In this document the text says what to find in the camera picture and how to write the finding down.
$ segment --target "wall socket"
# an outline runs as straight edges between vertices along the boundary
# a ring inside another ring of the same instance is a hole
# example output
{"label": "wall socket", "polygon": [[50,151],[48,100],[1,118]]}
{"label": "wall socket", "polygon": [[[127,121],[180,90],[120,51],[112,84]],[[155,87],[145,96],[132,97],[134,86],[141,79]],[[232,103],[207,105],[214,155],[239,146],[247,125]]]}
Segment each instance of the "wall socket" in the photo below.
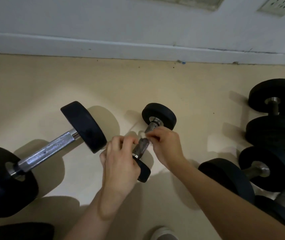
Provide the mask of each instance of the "wall socket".
{"label": "wall socket", "polygon": [[284,16],[285,0],[267,0],[258,11]]}

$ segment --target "beige floor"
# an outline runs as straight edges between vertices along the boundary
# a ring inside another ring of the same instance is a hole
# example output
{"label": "beige floor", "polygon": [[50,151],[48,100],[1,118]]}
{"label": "beige floor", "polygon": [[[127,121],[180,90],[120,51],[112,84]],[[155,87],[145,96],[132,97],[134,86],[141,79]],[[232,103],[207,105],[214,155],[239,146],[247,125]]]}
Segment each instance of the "beige floor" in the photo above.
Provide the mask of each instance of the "beige floor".
{"label": "beige floor", "polygon": [[[201,64],[93,58],[0,55],[0,147],[24,157],[71,128],[60,108],[81,102],[107,139],[146,128],[141,111],[150,102],[177,116],[185,156],[198,165],[236,156],[249,146],[247,122],[259,113],[246,99],[257,83],[285,78],[285,66]],[[121,207],[108,239],[147,240],[161,225],[181,240],[219,239],[186,189],[157,161],[145,184],[137,183]],[[99,154],[84,143],[71,145],[34,170],[40,196],[0,225],[43,221],[61,239],[101,186]]]}

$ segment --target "white shoe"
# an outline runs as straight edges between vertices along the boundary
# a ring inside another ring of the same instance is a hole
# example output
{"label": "white shoe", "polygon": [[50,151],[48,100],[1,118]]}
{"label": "white shoe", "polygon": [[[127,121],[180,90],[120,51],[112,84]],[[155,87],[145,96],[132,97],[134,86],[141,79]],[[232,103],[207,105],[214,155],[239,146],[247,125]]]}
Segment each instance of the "white shoe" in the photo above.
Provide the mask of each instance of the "white shoe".
{"label": "white shoe", "polygon": [[161,227],[154,232],[150,240],[179,240],[168,227]]}

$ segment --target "baseboard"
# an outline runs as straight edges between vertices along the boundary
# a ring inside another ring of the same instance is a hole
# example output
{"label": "baseboard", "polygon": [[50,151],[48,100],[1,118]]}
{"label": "baseboard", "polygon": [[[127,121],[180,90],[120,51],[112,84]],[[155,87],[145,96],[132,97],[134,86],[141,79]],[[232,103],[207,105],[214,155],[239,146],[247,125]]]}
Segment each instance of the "baseboard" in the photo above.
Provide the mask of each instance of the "baseboard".
{"label": "baseboard", "polygon": [[186,62],[279,64],[285,54],[0,33],[0,53]]}

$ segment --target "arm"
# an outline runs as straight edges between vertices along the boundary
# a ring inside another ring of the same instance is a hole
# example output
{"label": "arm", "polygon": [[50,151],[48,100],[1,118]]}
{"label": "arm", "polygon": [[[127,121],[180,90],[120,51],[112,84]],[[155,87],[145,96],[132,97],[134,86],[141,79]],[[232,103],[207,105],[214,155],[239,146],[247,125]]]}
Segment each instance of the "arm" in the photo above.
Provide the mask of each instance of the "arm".
{"label": "arm", "polygon": [[177,133],[158,127],[146,134],[159,161],[188,189],[223,240],[283,240],[285,226],[194,168]]}
{"label": "arm", "polygon": [[83,216],[64,240],[103,240],[124,199],[131,192],[140,174],[132,159],[132,144],[138,140],[127,136],[113,137],[100,154],[103,165],[102,188]]}

